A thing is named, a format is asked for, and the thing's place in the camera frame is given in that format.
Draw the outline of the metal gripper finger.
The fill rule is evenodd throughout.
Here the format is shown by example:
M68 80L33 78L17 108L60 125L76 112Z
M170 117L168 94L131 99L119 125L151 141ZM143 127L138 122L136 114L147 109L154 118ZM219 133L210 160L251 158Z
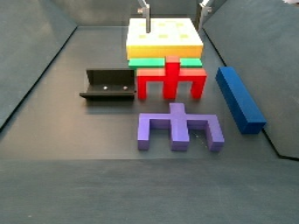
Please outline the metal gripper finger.
M151 32L151 6L146 2L146 0L138 0L140 4L140 8L138 9L138 13L143 15L146 19L146 32Z
M199 3L199 28L202 29L204 17L211 13L212 0L202 0Z

